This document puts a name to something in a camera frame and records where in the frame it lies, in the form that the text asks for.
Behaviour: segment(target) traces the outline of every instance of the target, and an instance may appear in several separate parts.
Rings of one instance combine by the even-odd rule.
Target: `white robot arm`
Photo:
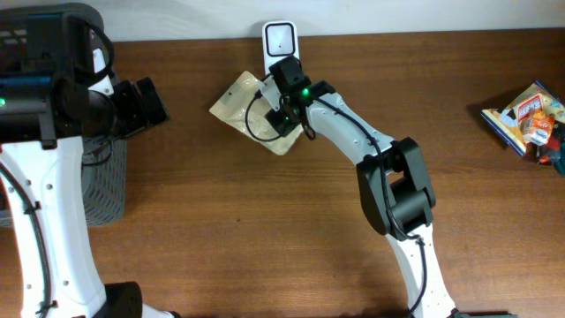
[[[94,169],[82,163],[83,138],[111,149],[168,119],[151,80],[138,82],[139,91],[129,81],[111,86],[112,43],[85,4],[2,11],[2,22],[26,26],[26,54],[11,61],[26,67],[0,69],[0,180],[22,267],[21,317],[178,317],[144,305],[135,283],[102,283],[81,191],[81,170]],[[84,41],[91,32],[108,63]]]
[[[470,317],[456,310],[443,283],[433,249],[435,195],[416,142],[396,141],[371,127],[328,83],[312,84],[293,56],[269,70],[253,100],[264,96],[269,102],[272,109],[265,119],[280,137],[302,125],[310,139],[316,133],[326,136],[356,165],[365,216],[388,239],[403,273],[409,316]],[[392,171],[403,172],[403,178],[390,184],[387,175]]]

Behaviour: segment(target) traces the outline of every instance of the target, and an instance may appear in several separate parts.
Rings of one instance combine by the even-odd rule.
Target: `wood grain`
[[[521,160],[478,118],[534,80],[565,95],[565,31],[381,34],[300,40],[367,122],[422,148],[435,244],[463,311],[565,311],[565,183]],[[127,211],[90,229],[106,283],[186,317],[330,317],[406,307],[388,242],[365,220],[355,171],[324,138],[276,156],[208,113],[260,40],[117,43],[123,79],[153,78],[172,119],[131,140]],[[21,307],[13,231],[0,230],[0,317]]]

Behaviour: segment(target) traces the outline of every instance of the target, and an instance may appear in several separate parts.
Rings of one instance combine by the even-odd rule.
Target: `gray mesh basket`
[[[85,141],[85,152],[93,142]],[[83,157],[84,163],[94,163],[105,158],[110,147],[103,147]],[[82,170],[82,198],[88,226],[114,223],[125,211],[125,167],[127,142],[114,142],[112,157],[103,165],[84,167]],[[12,227],[10,210],[0,191],[0,227]]]

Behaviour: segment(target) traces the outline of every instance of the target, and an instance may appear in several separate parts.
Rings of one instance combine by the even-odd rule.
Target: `black cable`
[[[420,256],[422,256],[422,271],[424,272],[424,274],[422,277],[422,288],[420,289],[420,294],[416,298],[414,305],[412,305],[412,307],[409,310],[407,316],[409,318],[412,317],[412,314],[414,314],[414,312],[422,302],[422,298],[424,298],[424,294],[426,293],[426,287],[427,287],[427,262],[426,262],[426,251],[424,250],[426,244],[424,243],[424,240],[422,238],[418,238],[416,240],[416,244],[418,244],[420,247]]]
[[[267,73],[267,75],[265,75],[265,77],[262,78],[261,81],[267,80],[270,76],[271,76],[271,73]]]
[[[322,104],[326,105],[328,108],[333,110],[336,114],[339,114],[339,115],[349,119],[351,121],[351,123],[353,123],[355,126],[357,126],[359,128],[359,130],[361,130],[361,132],[363,132],[363,134],[366,136],[366,138],[371,141],[374,148],[377,150],[377,156],[379,157],[380,184],[381,184],[381,187],[382,187],[382,197],[385,201],[385,209],[387,210],[388,220],[392,223],[395,230],[398,233],[400,233],[405,239],[416,240],[416,244],[418,244],[420,246],[420,254],[422,256],[422,270],[424,271],[424,275],[423,275],[423,278],[422,278],[423,279],[422,289],[420,290],[420,294],[418,295],[418,298],[416,299],[416,302],[414,303],[414,305],[411,307],[409,315],[408,315],[409,317],[411,317],[411,315],[414,313],[416,308],[418,308],[420,302],[422,301],[422,298],[424,297],[424,293],[426,292],[427,264],[426,264],[426,252],[424,251],[424,246],[425,246],[424,240],[418,234],[409,235],[405,231],[403,231],[403,229],[400,228],[400,225],[396,221],[395,216],[392,214],[392,208],[390,207],[390,201],[388,199],[387,174],[385,172],[384,158],[383,158],[382,151],[380,150],[380,147],[379,147],[377,140],[355,118],[351,117],[350,115],[346,114],[345,112],[343,112],[342,110],[340,110],[336,106],[334,106],[334,105],[330,104],[329,102],[326,102],[326,101],[324,101],[320,98],[314,98],[314,100],[317,101],[317,102],[321,102]]]
[[[101,166],[105,163],[107,163],[109,161],[109,159],[112,157],[112,154],[114,153],[114,141],[110,141],[109,142],[109,153],[108,155],[106,155],[106,157],[104,157],[104,159],[100,160],[99,162],[96,163],[82,163],[83,167],[98,167]]]
[[[32,226],[34,228],[35,240],[37,242],[37,249],[39,250],[39,258],[41,261],[41,271],[43,272],[43,302],[40,310],[36,314],[41,314],[41,318],[47,316],[48,311],[53,307],[51,304],[51,273],[49,271],[49,261],[47,259],[47,249],[45,248],[45,241],[41,233],[41,226],[39,219],[35,213],[36,208],[27,196],[26,191],[18,182],[18,180],[10,173],[10,171],[0,163],[0,172],[14,188],[19,198],[24,204],[24,214],[29,215]]]
[[[89,86],[92,86],[93,84],[96,84],[101,80],[104,80],[106,76],[112,77],[112,66],[114,65],[115,52],[114,52],[114,44],[99,27],[95,25],[91,25],[86,22],[85,24],[92,31],[94,31],[96,35],[98,35],[98,37],[102,40],[102,44],[104,44],[104,47],[106,47],[106,51],[108,52],[108,62],[106,63],[106,66],[104,66],[104,68],[101,69],[99,72],[92,73],[92,72],[85,72],[80,69],[76,69],[76,72],[79,75],[86,77],[88,79],[87,84]]]
[[[249,126],[249,110],[251,109],[251,107],[253,106],[253,103],[255,101],[257,101],[258,99],[260,99],[263,96],[263,94],[261,93],[261,91],[257,91],[255,92],[255,96],[253,97],[253,99],[251,100],[251,102],[249,102],[249,106],[247,106],[247,110],[245,111],[245,127],[247,128],[247,132],[249,132],[249,134],[258,141],[261,142],[271,142],[271,141],[275,141],[279,138],[282,137],[282,135],[278,135],[276,137],[273,138],[268,138],[268,139],[262,139],[257,137],[252,131],[251,131],[251,127]]]

